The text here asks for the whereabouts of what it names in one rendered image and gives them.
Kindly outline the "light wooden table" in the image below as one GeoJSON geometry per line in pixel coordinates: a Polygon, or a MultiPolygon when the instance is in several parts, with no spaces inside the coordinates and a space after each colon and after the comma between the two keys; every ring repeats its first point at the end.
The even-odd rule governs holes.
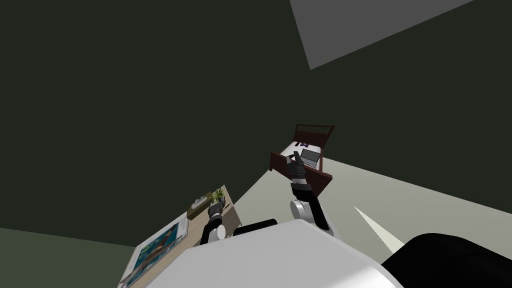
{"type": "Polygon", "coordinates": [[[185,250],[199,245],[204,226],[209,220],[208,209],[202,211],[193,220],[188,220],[187,236],[169,251],[161,260],[150,268],[148,272],[142,275],[129,288],[146,288],[157,278],[180,254],[185,250]]]}

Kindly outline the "olive green tissue box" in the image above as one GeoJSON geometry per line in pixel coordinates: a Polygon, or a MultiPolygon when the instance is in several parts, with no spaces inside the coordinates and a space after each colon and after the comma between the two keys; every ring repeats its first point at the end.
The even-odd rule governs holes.
{"type": "Polygon", "coordinates": [[[187,209],[187,219],[192,221],[194,218],[196,218],[201,212],[211,206],[212,200],[213,194],[211,192],[207,192],[206,194],[197,198],[187,209]]]}

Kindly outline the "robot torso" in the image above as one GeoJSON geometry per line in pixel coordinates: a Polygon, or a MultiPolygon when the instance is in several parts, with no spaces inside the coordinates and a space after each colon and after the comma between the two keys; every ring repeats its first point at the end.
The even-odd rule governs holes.
{"type": "Polygon", "coordinates": [[[375,260],[296,219],[192,247],[147,288],[404,288],[375,260]]]}

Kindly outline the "blue picture book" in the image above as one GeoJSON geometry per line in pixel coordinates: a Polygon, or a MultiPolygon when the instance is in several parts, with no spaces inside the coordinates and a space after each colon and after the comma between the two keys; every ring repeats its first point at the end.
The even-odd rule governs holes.
{"type": "Polygon", "coordinates": [[[184,212],[135,248],[117,288],[129,288],[188,235],[188,218],[184,212]]]}

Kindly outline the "dark brown wooden bed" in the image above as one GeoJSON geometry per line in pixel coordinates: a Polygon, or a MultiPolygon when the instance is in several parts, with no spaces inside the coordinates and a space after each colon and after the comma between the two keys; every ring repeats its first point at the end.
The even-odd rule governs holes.
{"type": "Polygon", "coordinates": [[[305,179],[315,195],[319,196],[333,180],[331,174],[323,171],[323,156],[334,129],[334,125],[297,124],[291,144],[280,153],[270,153],[268,169],[292,179],[287,170],[286,157],[292,157],[294,152],[298,152],[304,163],[305,179]]]}

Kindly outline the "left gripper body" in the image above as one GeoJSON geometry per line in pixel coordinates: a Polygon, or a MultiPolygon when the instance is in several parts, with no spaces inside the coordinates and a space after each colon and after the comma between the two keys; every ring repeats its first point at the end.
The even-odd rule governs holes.
{"type": "Polygon", "coordinates": [[[225,206],[226,206],[225,201],[219,201],[219,202],[212,204],[207,210],[208,216],[210,218],[213,218],[214,215],[216,215],[216,214],[220,215],[222,213],[223,209],[225,209],[225,206]]]}

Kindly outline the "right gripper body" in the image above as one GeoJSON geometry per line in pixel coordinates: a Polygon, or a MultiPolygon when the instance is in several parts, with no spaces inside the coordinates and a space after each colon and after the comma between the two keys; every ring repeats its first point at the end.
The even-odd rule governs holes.
{"type": "Polygon", "coordinates": [[[287,171],[291,176],[293,184],[307,185],[306,170],[303,162],[290,162],[287,165],[287,171]]]}

